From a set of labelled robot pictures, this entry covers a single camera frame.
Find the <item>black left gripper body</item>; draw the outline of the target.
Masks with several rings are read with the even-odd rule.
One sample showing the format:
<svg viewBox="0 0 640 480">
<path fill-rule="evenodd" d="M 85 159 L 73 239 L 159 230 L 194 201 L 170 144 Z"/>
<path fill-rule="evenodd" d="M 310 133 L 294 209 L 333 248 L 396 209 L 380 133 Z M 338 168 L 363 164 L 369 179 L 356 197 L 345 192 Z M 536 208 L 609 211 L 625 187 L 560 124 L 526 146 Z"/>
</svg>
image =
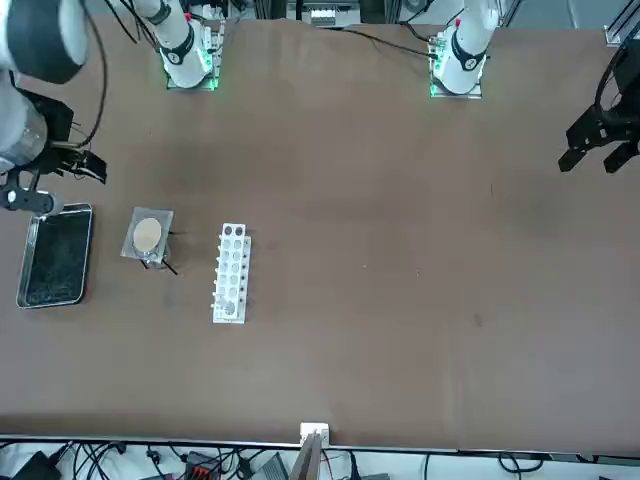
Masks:
<svg viewBox="0 0 640 480">
<path fill-rule="evenodd" d="M 610 77 L 613 77 L 620 98 L 609 110 L 604 110 L 601 97 Z M 639 124 L 639 40 L 626 41 L 615 52 L 597 86 L 597 116 L 604 125 Z"/>
</svg>

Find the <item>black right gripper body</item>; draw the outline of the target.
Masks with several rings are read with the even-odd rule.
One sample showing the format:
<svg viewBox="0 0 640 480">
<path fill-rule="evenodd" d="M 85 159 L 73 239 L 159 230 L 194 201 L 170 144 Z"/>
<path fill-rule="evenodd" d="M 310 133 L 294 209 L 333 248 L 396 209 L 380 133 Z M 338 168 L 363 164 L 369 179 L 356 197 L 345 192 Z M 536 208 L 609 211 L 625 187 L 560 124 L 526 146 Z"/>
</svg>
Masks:
<svg viewBox="0 0 640 480">
<path fill-rule="evenodd" d="M 66 142 L 69 139 L 74 112 L 65 103 L 37 93 L 28 93 L 27 98 L 32 102 L 36 111 L 44 118 L 47 126 L 47 139 L 43 151 L 31 163 L 41 175 L 56 173 L 58 158 L 49 146 L 51 142 Z"/>
</svg>

